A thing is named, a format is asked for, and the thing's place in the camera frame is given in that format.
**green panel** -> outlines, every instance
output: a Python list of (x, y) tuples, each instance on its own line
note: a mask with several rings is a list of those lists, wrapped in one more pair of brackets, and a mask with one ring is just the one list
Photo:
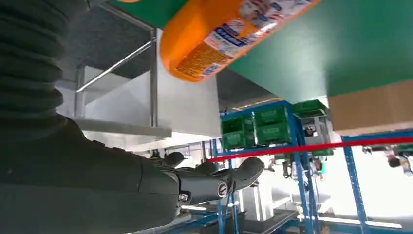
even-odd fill
[[(118, 3), (163, 28), (185, 0)], [(230, 69), (290, 102), (413, 78), (413, 0), (324, 0)]]
[(252, 121), (252, 115), (242, 115), (222, 120), (221, 129), (223, 134), (237, 131), (253, 132), (254, 123)]
[(255, 146), (254, 132), (237, 131), (222, 134), (223, 148), (226, 150), (251, 148)]
[(291, 134), (287, 122), (257, 127), (259, 145), (291, 143)]
[(319, 100), (299, 102), (292, 105), (293, 113), (299, 118), (311, 118), (316, 116), (326, 116), (327, 107)]
[(123, 3), (112, 0), (112, 3), (161, 29), (165, 27), (185, 2), (187, 0), (141, 0), (137, 3)]
[(276, 122), (287, 122), (287, 110), (284, 106), (255, 112), (255, 125), (263, 126)]

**metal rail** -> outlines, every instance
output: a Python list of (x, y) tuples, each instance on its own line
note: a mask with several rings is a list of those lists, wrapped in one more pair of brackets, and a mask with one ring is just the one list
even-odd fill
[(320, 145), (306, 145), (293, 147), (290, 145), (280, 146), (280, 147), (269, 147), (263, 149), (252, 149), (243, 150), (237, 152), (225, 152), (219, 153), (219, 157), (211, 158), (211, 162), (221, 162), (234, 158), (251, 157), (251, 156), (261, 156), (261, 155), (274, 155), (274, 154), (291, 154), (294, 152), (305, 152), (305, 151), (317, 151), (317, 150), (327, 150), (333, 148), (343, 148), (351, 146), (360, 145), (383, 145), (383, 144), (404, 144), (413, 143), (413, 136), (410, 137), (400, 137), (400, 138), (385, 138), (385, 139), (368, 139), (368, 140), (355, 140), (347, 141), (341, 143), (330, 143), (330, 144), (320, 144)]
[(130, 61), (132, 58), (134, 58), (135, 56), (141, 54), (142, 52), (144, 52), (145, 50), (147, 50), (149, 47), (152, 46), (152, 41), (148, 41), (146, 42), (144, 45), (142, 45), (141, 47), (139, 47), (137, 50), (133, 51), (132, 53), (130, 53), (128, 56), (124, 57), (123, 59), (121, 59), (119, 62), (115, 63), (112, 67), (106, 69), (105, 71), (101, 72), (99, 75), (95, 76), (93, 79), (89, 80), (88, 82), (86, 82), (84, 85), (82, 85), (80, 88), (78, 88), (76, 90), (76, 93), (82, 92), (83, 90), (85, 90), (87, 87), (89, 87), (90, 85), (92, 85), (93, 83), (95, 83), (96, 81), (100, 80), (102, 77), (106, 76), (107, 74), (111, 73), (112, 71), (114, 71), (116, 68), (122, 66), (123, 64), (127, 63), (128, 61)]
[(124, 11), (122, 8), (113, 5), (110, 2), (105, 2), (99, 5), (102, 9), (120, 17), (128, 22), (145, 29), (150, 33), (150, 41), (146, 44), (138, 48), (137, 50), (133, 51), (131, 54), (114, 64), (109, 69), (103, 71), (86, 84), (82, 85), (80, 88), (76, 90), (76, 94), (79, 92), (84, 91), (88, 86), (93, 84), (94, 82), (98, 81), (108, 73), (112, 72), (114, 69), (118, 68), (119, 66), (125, 64), (135, 56), (141, 54), (145, 50), (151, 48), (150, 53), (150, 126), (151, 127), (158, 127), (158, 74), (157, 74), (157, 41), (156, 41), (156, 28), (143, 20), (137, 18), (134, 15)]

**white wall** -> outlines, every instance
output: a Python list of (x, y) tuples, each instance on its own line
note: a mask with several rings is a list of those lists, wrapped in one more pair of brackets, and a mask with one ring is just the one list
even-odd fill
[[(86, 66), (84, 69), (84, 83), (93, 79), (101, 72), (102, 70)], [(130, 80), (128, 78), (121, 77), (113, 73), (105, 75), (103, 78), (85, 89), (85, 104), (90, 103), (91, 101), (103, 96), (104, 94), (116, 89), (117, 87), (122, 86), (123, 84), (128, 83), (129, 81)]]
[(85, 118), (149, 126), (150, 74), (145, 72), (128, 81), (88, 103)]
[[(162, 30), (157, 34), (159, 49)], [(216, 77), (200, 83), (182, 81), (165, 70), (158, 56), (158, 121), (174, 132), (221, 136)]]

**red strip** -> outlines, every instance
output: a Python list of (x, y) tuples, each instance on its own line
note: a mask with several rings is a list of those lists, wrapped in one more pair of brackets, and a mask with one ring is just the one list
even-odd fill
[(240, 153), (234, 152), (233, 155), (222, 156), (211, 158), (210, 162), (222, 162), (229, 159), (241, 158), (241, 157), (252, 157), (252, 156), (262, 156), (262, 155), (274, 155), (274, 154), (288, 154), (294, 152), (304, 152), (304, 151), (317, 151), (317, 150), (328, 150), (333, 148), (342, 148), (358, 145), (388, 145), (388, 144), (402, 144), (402, 143), (413, 143), (413, 137), (401, 137), (401, 138), (390, 138), (390, 139), (375, 139), (375, 140), (357, 140), (341, 143), (331, 143), (331, 144), (321, 144), (321, 145), (306, 145), (299, 147), (288, 147), (283, 149), (265, 150), (259, 152), (251, 153)]

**green plastic crate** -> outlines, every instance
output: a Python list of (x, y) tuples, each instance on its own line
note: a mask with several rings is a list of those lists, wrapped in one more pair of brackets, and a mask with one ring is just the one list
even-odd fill
[(334, 151), (333, 150), (317, 150), (317, 151), (311, 152), (311, 155), (313, 157), (330, 156), (330, 155), (334, 155)]
[(221, 129), (223, 134), (237, 131), (253, 132), (254, 123), (252, 115), (242, 115), (222, 120)]
[(225, 133), (222, 135), (223, 148), (231, 149), (248, 149), (255, 146), (254, 132), (237, 131)]
[(259, 145), (291, 143), (290, 128), (287, 123), (276, 123), (257, 127)]
[(255, 112), (256, 126), (264, 126), (268, 124), (286, 122), (286, 121), (287, 121), (287, 110), (284, 106), (277, 106), (271, 109)]
[(326, 116), (328, 108), (319, 100), (299, 102), (292, 105), (293, 113), (299, 118), (310, 118), (316, 116)]

